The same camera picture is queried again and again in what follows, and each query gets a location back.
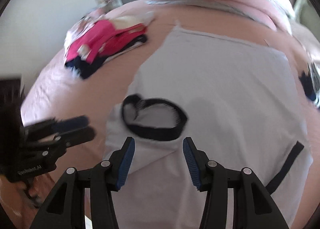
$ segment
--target white garment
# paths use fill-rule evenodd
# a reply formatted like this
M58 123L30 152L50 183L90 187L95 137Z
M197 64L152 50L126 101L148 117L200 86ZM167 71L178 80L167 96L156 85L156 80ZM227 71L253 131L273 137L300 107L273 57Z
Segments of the white garment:
M179 139L156 142L127 130L121 105L114 107L107 122L105 159L121 148L127 136L136 141L127 182L113 194L120 228L199 228L206 194L191 182L182 152L187 136L225 168L250 167L265 186L296 142L302 143L304 149L272 194L291 226L312 157L295 82L283 53L175 27L141 65L127 94L135 93L172 101L189 120Z

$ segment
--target blue gripper pad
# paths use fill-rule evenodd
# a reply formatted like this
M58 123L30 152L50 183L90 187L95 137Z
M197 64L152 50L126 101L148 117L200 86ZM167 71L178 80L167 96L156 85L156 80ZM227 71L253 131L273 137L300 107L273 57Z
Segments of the blue gripper pad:
M86 116L79 116L76 118L57 122L52 126L53 132L64 133L71 130L85 128L89 125L89 119Z
M118 180L116 182L116 188L117 190L120 190L120 188L125 184L125 181L128 176L128 172L132 163L133 155L135 150L135 142L134 139L131 138L131 141L129 142L129 145L127 147L127 150L122 158L122 161L119 165L118 169Z
M183 154L188 165L192 183L198 190L200 190L200 187L202 185L200 180L200 169L188 144L187 139L183 140Z

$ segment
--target metal screw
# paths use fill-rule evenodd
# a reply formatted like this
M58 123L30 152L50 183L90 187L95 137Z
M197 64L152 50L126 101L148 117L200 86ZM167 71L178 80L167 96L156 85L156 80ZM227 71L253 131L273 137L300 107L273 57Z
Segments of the metal screw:
M245 173L245 174L247 174L247 175L250 175L251 173L252 173L252 171L251 171L251 169L250 168L245 168L244 170L243 170L243 173Z
M67 174L73 174L76 170L73 167L67 169Z
M210 160L208 161L208 166L210 167L216 167L217 166L217 162L213 161L213 160Z
M102 161L101 162L101 166L103 166L103 167L108 167L108 166L110 166L110 161L109 160L104 160L104 161Z

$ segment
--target pink bedspread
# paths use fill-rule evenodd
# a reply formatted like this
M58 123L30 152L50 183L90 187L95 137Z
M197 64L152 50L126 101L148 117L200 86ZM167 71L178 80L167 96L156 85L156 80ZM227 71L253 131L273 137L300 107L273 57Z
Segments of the pink bedspread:
M57 181L68 167L81 170L100 162L105 151L105 125L111 108L124 99L128 85L139 66L162 44L178 20L183 28L269 45L288 57L307 119L308 137L314 157L299 212L292 227L301 229L320 202L320 113L308 103L298 79L298 71L306 69L307 61L307 55L300 44L288 34L274 32L253 20L200 7L146 5L143 1L135 1L111 11L109 15L138 15L147 11L155 11L156 17L149 26L147 44L108 62L85 81L74 79L71 72L64 68L61 50L42 70L30 90L21 109L25 124L50 117L66 119L87 115L97 131L93 141L68 149L58 160L57 169L50 173L52 179Z

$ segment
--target navy garment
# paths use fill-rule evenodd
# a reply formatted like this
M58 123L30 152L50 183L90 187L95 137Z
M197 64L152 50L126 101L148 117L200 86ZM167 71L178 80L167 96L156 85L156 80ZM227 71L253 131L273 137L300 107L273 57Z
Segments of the navy garment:
M320 108L320 99L319 99L319 96L315 93L315 91L313 89L311 75L310 74L306 75L306 73L303 72L302 76L299 77L299 79L302 84L305 95L319 109Z

